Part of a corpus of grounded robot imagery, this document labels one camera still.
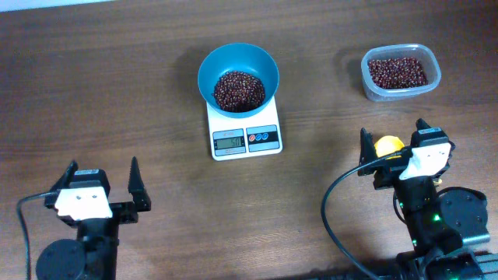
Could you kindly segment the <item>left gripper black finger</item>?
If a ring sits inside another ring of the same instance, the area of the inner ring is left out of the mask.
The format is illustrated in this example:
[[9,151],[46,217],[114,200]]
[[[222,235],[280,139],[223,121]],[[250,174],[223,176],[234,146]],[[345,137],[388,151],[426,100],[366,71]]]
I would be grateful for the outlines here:
[[151,199],[145,189],[136,157],[132,158],[128,179],[128,192],[132,195],[137,212],[149,212],[152,207]]
[[75,172],[78,170],[78,168],[78,163],[75,160],[71,161],[65,172],[51,187],[50,191],[60,191],[62,189],[69,188],[69,185],[72,182]]

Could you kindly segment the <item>yellow measuring scoop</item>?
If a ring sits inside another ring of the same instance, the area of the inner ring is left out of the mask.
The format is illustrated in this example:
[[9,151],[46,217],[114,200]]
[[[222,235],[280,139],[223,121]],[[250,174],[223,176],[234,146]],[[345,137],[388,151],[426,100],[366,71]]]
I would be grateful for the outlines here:
[[374,148],[378,158],[398,152],[404,147],[405,145],[403,141],[399,137],[395,137],[392,135],[385,135],[374,144]]

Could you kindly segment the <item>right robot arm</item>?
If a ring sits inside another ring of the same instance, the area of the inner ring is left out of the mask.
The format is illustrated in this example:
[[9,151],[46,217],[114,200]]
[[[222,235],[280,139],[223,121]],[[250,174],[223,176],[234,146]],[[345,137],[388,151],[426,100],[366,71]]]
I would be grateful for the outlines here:
[[413,250],[398,254],[403,279],[486,279],[473,249],[487,243],[487,198],[466,187],[438,190],[455,145],[441,128],[416,121],[409,145],[381,151],[371,133],[360,132],[360,176],[373,175],[377,190],[391,188]]

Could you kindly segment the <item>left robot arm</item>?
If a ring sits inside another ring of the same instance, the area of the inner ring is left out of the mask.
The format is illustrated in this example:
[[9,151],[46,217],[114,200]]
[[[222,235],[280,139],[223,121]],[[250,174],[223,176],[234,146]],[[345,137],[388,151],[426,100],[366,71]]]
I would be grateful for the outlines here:
[[36,276],[48,279],[115,279],[119,226],[134,224],[152,203],[141,178],[139,163],[132,158],[128,179],[130,201],[110,202],[110,184],[102,169],[80,170],[69,164],[51,187],[46,208],[76,230],[76,238],[56,240],[40,254]]

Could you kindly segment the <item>white digital kitchen scale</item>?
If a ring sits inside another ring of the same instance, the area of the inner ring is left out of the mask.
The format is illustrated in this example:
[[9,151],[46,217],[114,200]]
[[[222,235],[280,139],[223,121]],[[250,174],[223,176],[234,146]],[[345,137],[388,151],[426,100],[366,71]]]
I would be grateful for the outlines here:
[[206,104],[209,141],[216,161],[278,154],[283,149],[275,98],[260,112],[246,118],[231,118]]

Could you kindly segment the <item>red beans in bowl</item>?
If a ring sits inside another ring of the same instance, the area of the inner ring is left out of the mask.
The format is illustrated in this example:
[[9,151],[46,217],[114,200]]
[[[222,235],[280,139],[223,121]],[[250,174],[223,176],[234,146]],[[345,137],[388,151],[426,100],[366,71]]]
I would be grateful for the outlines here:
[[259,78],[246,72],[232,71],[219,78],[212,96],[221,110],[243,113],[259,108],[266,94]]

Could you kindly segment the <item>teal plastic bowl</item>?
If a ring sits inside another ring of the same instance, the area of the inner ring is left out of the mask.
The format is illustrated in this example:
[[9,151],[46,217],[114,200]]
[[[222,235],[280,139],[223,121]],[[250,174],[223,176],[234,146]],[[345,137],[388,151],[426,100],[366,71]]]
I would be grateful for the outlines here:
[[[227,72],[246,72],[259,78],[265,88],[264,103],[255,110],[231,113],[221,110],[216,104],[214,86]],[[231,118],[246,118],[264,109],[277,92],[280,82],[279,68],[274,58],[263,48],[247,43],[231,43],[209,53],[198,70],[198,89],[207,104],[220,114]]]

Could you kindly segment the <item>red beans in container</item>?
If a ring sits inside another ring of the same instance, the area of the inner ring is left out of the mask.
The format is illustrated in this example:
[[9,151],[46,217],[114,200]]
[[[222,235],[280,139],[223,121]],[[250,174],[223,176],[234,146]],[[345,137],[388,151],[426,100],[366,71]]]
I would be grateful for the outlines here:
[[382,89],[407,89],[426,86],[428,79],[416,58],[389,58],[367,62],[373,83]]

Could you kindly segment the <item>clear plastic container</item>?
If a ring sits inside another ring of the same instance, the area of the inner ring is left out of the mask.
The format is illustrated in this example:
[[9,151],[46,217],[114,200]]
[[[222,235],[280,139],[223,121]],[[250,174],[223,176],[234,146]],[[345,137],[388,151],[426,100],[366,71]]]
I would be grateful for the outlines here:
[[442,73],[434,53],[421,44],[376,47],[361,62],[363,89],[368,100],[409,99],[439,86]]

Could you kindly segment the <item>aluminium frame rail base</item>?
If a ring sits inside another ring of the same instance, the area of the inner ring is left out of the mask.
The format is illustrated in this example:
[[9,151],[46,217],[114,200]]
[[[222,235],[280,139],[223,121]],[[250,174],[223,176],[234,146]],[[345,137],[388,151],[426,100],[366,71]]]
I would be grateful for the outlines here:
[[367,266],[381,280],[485,280],[497,278],[497,255],[460,250],[442,254],[433,250],[423,256],[400,253],[389,261]]

